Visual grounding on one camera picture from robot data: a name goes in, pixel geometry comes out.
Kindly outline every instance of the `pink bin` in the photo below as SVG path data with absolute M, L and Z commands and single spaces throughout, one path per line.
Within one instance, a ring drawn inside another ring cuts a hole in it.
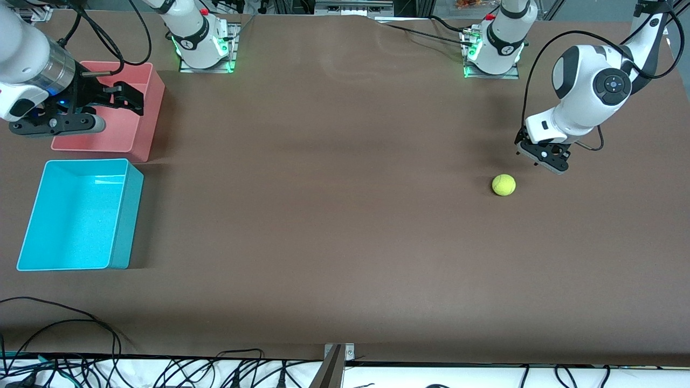
M 113 70 L 117 62 L 81 62 L 91 71 Z M 125 65 L 121 73 L 109 77 L 99 77 L 99 81 L 112 86 L 116 81 L 125 81 L 144 93 L 144 115 L 138 116 L 127 109 L 113 109 L 97 106 L 96 113 L 106 121 L 106 129 L 101 133 L 88 135 L 56 136 L 52 139 L 54 151 L 102 153 L 102 157 L 125 157 L 130 162 L 147 162 L 151 152 L 153 132 L 161 110 L 163 85 L 153 65 Z

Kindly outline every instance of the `plastic storage bin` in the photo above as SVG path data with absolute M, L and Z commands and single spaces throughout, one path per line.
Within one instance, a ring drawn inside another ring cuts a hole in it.
M 114 70 L 117 62 L 81 62 L 93 71 Z M 106 121 L 101 133 L 53 137 L 50 146 L 55 151 L 104 153 L 104 157 L 125 157 L 132 162 L 147 162 L 151 152 L 151 141 L 161 110 L 165 85 L 153 65 L 125 65 L 118 75 L 99 77 L 99 81 L 112 86 L 116 81 L 125 81 L 144 93 L 144 116 L 126 109 L 97 106 L 96 113 Z
M 127 159 L 48 161 L 17 269 L 127 268 L 143 182 Z

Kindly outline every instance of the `robotic arm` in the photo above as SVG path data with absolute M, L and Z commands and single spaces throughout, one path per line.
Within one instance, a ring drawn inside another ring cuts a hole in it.
M 645 87 L 644 78 L 632 63 L 647 74 L 656 71 L 662 33 L 671 6 L 667 0 L 638 0 L 632 31 L 640 30 L 621 46 L 622 55 L 611 46 L 570 47 L 556 61 L 553 89 L 560 103 L 527 117 L 515 139 L 524 153 L 550 171 L 568 169 L 568 148 L 606 121 L 632 95 Z
M 90 77 L 69 52 L 0 6 L 0 118 L 29 137 L 97 133 L 105 121 L 92 106 L 144 114 L 144 96 L 124 82 Z
M 471 28 L 471 33 L 461 33 L 461 38 L 473 45 L 466 49 L 470 64 L 488 75 L 508 72 L 518 61 L 527 36 L 537 19 L 534 0 L 502 0 L 498 15 L 487 15 Z
M 205 69 L 228 56 L 228 22 L 206 10 L 203 14 L 194 0 L 143 0 L 160 14 L 170 29 L 177 52 L 192 68 Z

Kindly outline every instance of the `yellow tennis ball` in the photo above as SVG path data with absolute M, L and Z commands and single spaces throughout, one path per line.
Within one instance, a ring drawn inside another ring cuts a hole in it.
M 497 177 L 493 178 L 491 188 L 493 189 L 494 193 L 503 197 L 510 195 L 513 193 L 513 191 L 515 191 L 515 179 L 508 174 L 498 175 Z

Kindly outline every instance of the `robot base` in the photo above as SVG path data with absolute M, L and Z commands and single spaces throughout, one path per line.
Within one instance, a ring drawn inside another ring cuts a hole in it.
M 240 23 L 227 23 L 227 28 L 225 28 L 225 23 L 221 25 L 221 36 L 220 38 L 228 38 L 228 41 L 220 43 L 221 45 L 226 45 L 228 54 L 218 61 L 217 64 L 211 66 L 210 68 L 198 69 L 189 66 L 185 61 L 180 60 L 179 71 L 180 72 L 206 72 L 206 73 L 217 73 L 224 74 L 235 71 L 235 61 L 237 61 L 237 49 L 239 48 L 239 31 L 242 28 Z
M 464 66 L 465 78 L 519 79 L 517 64 L 513 64 L 513 67 L 503 74 L 488 74 L 487 72 L 481 71 L 477 65 L 469 60 L 470 51 L 476 49 L 474 45 L 477 43 L 477 38 L 479 37 L 478 26 L 478 24 L 475 24 L 472 29 L 466 28 L 463 32 L 459 33 L 460 41 L 468 41 L 473 44 L 472 46 L 462 46 L 462 63 Z

